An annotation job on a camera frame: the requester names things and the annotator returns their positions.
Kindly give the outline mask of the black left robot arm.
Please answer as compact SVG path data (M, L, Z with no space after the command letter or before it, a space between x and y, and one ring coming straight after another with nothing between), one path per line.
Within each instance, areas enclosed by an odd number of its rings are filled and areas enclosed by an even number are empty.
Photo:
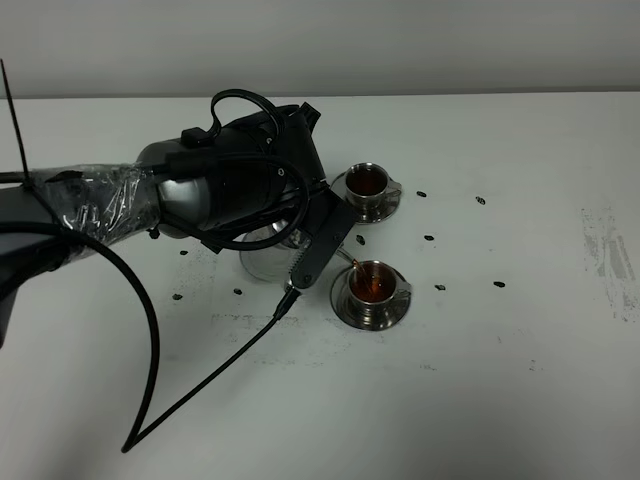
M1 176L1 320L28 280L148 232L191 237L214 252L292 243L312 284L332 254L337 200L312 134L309 104L276 106L247 91L254 114L184 130L125 164L23 168Z

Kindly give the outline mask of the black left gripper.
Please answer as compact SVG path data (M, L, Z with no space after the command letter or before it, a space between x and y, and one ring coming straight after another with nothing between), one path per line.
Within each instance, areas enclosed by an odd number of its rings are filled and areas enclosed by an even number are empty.
M314 199L328 188L312 138L321 113L307 102L278 106L276 111L283 124L272 141L272 153L287 160L301 173L309 187L310 197Z

